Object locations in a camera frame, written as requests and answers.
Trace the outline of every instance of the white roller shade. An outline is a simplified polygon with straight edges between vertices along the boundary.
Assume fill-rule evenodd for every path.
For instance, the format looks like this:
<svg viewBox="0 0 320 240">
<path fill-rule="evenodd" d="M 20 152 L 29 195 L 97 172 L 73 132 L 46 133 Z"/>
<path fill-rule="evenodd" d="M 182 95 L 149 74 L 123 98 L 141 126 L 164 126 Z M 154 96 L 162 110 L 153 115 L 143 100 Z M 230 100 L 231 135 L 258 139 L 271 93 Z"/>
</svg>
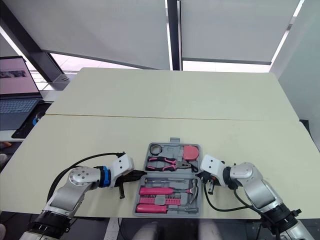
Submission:
<svg viewBox="0 0 320 240">
<path fill-rule="evenodd" d="M 41 49 L 170 69 L 165 0 L 4 0 Z"/>
<path fill-rule="evenodd" d="M 298 2 L 182 0 L 182 57 L 270 64 Z"/>
</svg>

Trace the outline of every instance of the laptop screen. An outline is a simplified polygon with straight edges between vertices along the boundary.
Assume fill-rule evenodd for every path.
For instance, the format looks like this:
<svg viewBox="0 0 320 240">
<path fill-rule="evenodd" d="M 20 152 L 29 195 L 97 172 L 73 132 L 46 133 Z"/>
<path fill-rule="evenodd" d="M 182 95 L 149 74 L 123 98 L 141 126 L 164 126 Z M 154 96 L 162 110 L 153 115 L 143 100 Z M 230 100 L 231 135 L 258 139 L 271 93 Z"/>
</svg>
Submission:
<svg viewBox="0 0 320 240">
<path fill-rule="evenodd" d="M 39 90 L 22 57 L 0 58 L 0 96 L 38 95 Z"/>
</svg>

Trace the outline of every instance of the screwdriver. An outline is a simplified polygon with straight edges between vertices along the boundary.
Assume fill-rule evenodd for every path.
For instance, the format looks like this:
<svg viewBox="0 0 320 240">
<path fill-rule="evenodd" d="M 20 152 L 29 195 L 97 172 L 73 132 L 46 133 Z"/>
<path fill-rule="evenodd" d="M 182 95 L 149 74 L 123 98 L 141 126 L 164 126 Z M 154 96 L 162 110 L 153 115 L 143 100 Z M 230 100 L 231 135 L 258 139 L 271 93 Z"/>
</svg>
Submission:
<svg viewBox="0 0 320 240">
<path fill-rule="evenodd" d="M 185 180 L 149 180 L 149 179 L 145 179 L 144 183 L 148 184 L 166 184 L 166 183 L 184 183 Z"/>
<path fill-rule="evenodd" d="M 160 205 L 153 205 L 153 204 L 138 204 L 135 210 L 137 213 L 144 213 L 144 214 L 166 214 L 168 210 L 184 211 L 187 213 L 198 212 L 197 208 L 170 208 L 165 205 L 160 206 Z"/>
</svg>

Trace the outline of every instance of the blue ring joint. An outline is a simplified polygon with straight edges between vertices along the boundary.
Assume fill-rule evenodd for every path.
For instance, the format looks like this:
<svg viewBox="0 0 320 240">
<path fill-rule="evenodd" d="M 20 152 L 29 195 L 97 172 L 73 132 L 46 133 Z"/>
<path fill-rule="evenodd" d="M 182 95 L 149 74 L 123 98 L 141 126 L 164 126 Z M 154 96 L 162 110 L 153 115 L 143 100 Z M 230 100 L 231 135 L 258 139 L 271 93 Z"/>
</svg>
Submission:
<svg viewBox="0 0 320 240">
<path fill-rule="evenodd" d="M 104 181 L 103 181 L 103 188 L 108 187 L 110 185 L 109 181 L 109 171 L 106 166 L 103 166 L 103 171 L 104 171 Z"/>
</svg>

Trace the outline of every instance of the pink screwdriver handle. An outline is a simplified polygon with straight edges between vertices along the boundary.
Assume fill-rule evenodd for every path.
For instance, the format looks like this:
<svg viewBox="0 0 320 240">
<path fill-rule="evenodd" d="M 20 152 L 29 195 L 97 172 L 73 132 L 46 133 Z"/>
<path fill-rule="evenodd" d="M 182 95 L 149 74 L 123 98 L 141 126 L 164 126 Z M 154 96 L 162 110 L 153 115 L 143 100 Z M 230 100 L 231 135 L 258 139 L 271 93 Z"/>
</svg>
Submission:
<svg viewBox="0 0 320 240">
<path fill-rule="evenodd" d="M 160 206 L 160 205 L 152 205 L 152 204 L 138 204 L 136 206 L 137 213 L 144 213 L 144 214 L 166 214 L 167 207 Z"/>
<path fill-rule="evenodd" d="M 140 195 L 169 195 L 173 194 L 174 190 L 170 187 L 141 187 Z"/>
</svg>

